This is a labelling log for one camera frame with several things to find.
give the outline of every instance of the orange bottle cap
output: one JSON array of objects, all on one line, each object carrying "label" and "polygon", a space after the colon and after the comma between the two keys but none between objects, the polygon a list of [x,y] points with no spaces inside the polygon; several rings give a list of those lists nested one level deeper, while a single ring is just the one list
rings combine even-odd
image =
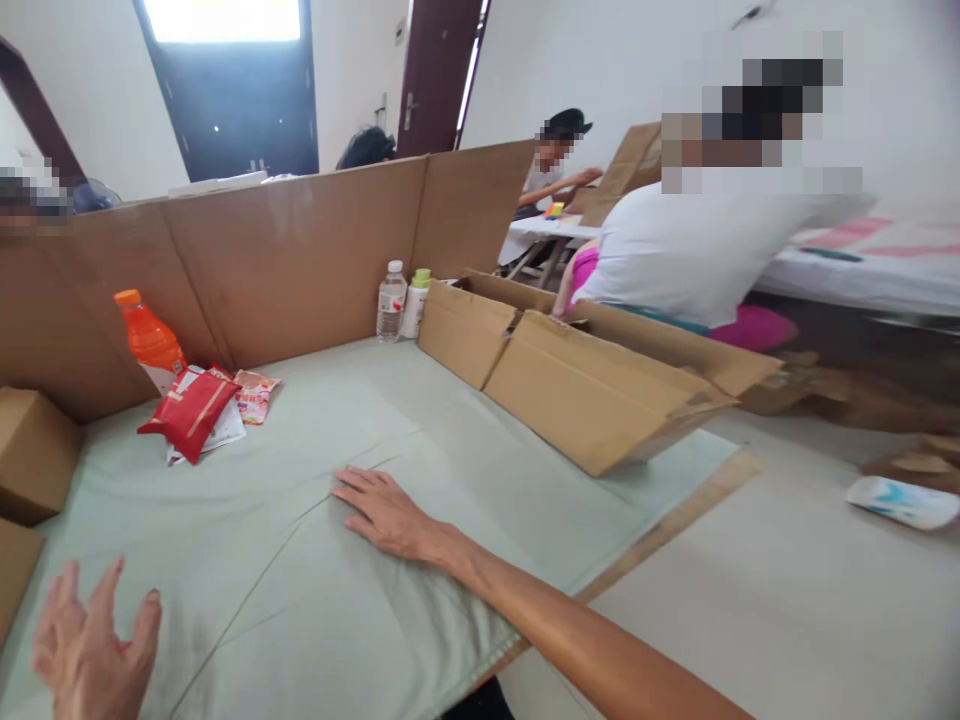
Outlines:
[{"label": "orange bottle cap", "polygon": [[143,302],[142,298],[140,297],[139,290],[124,290],[122,292],[118,292],[113,296],[113,299],[120,307],[130,307],[132,305],[139,305],[141,302]]}]

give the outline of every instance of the tiles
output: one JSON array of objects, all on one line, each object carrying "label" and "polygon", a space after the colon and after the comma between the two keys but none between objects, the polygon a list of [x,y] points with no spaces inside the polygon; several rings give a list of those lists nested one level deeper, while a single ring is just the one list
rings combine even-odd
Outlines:
[{"label": "tiles", "polygon": [[[955,716],[960,530],[843,500],[854,463],[909,438],[741,412],[707,429],[764,471],[593,607],[758,718]],[[601,717],[538,655],[520,662],[501,675],[517,720]]]}]

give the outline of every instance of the mattress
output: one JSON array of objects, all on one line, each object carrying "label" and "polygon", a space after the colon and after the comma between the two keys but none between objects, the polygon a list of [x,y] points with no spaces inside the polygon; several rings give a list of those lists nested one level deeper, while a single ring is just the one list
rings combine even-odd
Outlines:
[{"label": "mattress", "polygon": [[166,467],[162,438],[135,434],[154,404],[88,428],[0,658],[0,717],[51,717],[30,672],[51,578],[77,557],[87,596],[125,553],[120,636],[151,588],[164,604],[142,717],[432,720],[518,635],[449,577],[345,530],[338,468],[390,472],[428,513],[574,594],[737,449],[698,431],[592,480],[412,343],[362,341],[264,371],[284,380],[266,424],[195,467]]},{"label": "mattress", "polygon": [[[820,257],[803,247],[863,260]],[[754,289],[866,310],[960,317],[960,226],[860,218],[801,234],[773,259]]]}]

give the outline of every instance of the light green sheet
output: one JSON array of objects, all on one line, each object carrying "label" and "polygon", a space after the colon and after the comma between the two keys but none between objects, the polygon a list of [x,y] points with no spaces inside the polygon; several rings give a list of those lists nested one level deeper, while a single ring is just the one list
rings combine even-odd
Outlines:
[{"label": "light green sheet", "polygon": [[42,590],[69,558],[88,593],[119,553],[121,637],[158,588],[164,621],[144,718],[431,720],[518,639],[456,582],[343,528],[353,464],[564,592],[584,588],[736,446],[698,431],[592,480],[413,343],[362,341],[265,368],[265,425],[167,468],[149,403],[90,426],[67,511],[0,658],[0,718],[51,716],[30,674]]}]

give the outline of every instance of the white bottle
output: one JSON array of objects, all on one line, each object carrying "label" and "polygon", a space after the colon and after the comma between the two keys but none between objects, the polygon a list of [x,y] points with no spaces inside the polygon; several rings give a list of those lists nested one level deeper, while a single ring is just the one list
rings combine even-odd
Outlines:
[{"label": "white bottle", "polygon": [[413,274],[410,289],[407,290],[407,305],[403,310],[403,322],[400,324],[400,334],[405,338],[416,340],[420,334],[420,320],[423,318],[423,303],[430,290],[430,271],[420,268]]},{"label": "white bottle", "polygon": [[936,530],[960,513],[960,497],[871,475],[847,490],[847,502],[918,530]]},{"label": "white bottle", "polygon": [[394,343],[400,337],[403,303],[407,299],[407,281],[403,279],[402,260],[387,264],[387,277],[380,283],[380,304],[377,311],[377,338]]}]

